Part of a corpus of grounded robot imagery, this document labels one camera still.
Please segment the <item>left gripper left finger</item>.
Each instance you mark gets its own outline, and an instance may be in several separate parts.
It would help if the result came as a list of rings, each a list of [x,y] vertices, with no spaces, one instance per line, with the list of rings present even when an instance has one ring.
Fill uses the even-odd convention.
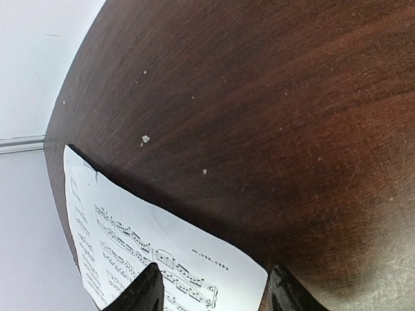
[[[150,263],[105,311],[162,311],[163,277],[156,263]]]

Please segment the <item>left aluminium corner post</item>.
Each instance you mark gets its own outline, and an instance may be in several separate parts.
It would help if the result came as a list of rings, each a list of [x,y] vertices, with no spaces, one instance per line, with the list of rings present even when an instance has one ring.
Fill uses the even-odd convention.
[[[44,140],[44,135],[1,139],[0,153],[1,155],[7,155],[43,150]]]

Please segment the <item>sheet music page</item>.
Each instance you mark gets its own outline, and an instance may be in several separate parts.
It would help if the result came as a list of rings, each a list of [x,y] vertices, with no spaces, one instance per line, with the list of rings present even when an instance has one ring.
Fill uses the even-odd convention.
[[[106,308],[150,264],[166,310],[258,310],[267,272],[231,244],[119,187],[64,148],[65,197],[82,282]]]

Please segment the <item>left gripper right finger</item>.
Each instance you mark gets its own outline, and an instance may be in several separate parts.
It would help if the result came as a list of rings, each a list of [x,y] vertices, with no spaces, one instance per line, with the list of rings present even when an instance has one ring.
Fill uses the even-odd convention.
[[[320,309],[320,303],[284,265],[273,268],[268,289],[271,310]]]

